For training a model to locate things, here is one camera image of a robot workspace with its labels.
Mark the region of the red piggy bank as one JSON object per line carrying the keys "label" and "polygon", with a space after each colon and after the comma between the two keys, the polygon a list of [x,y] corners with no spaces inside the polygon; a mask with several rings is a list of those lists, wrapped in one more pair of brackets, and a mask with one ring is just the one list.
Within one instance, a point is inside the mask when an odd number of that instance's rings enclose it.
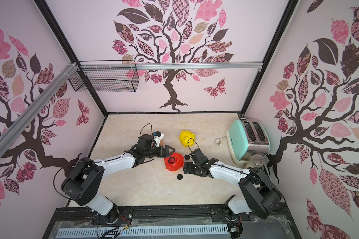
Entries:
{"label": "red piggy bank", "polygon": [[179,153],[173,153],[169,157],[164,158],[165,167],[168,171],[175,172],[184,166],[184,156]]}

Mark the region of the yellow piggy bank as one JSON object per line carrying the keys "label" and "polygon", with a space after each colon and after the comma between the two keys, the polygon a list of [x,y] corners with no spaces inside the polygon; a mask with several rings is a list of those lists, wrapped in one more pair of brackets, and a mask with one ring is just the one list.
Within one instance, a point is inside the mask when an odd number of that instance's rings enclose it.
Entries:
{"label": "yellow piggy bank", "polygon": [[184,147],[193,146],[195,143],[195,134],[189,130],[183,130],[180,133],[179,140]]}

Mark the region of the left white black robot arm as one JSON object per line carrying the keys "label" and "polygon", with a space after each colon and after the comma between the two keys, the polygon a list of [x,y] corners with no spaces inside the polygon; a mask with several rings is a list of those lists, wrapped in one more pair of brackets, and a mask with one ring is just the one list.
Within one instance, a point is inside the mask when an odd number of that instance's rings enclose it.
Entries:
{"label": "left white black robot arm", "polygon": [[61,184],[62,192],[80,206],[85,206],[104,217],[107,224],[119,218],[118,206],[99,192],[102,179],[116,172],[146,163],[146,159],[167,158],[176,149],[160,145],[161,139],[144,134],[124,153],[101,160],[86,157],[67,166],[72,170]]}

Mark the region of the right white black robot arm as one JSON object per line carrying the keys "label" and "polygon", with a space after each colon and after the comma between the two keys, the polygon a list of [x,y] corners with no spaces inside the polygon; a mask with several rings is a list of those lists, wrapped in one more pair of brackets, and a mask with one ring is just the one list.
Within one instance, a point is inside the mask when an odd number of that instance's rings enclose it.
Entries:
{"label": "right white black robot arm", "polygon": [[220,179],[240,188],[242,197],[233,195],[226,202],[235,215],[254,213],[265,220],[283,199],[281,192],[259,167],[233,167],[215,158],[208,159],[199,148],[185,155],[184,159],[184,174]]}

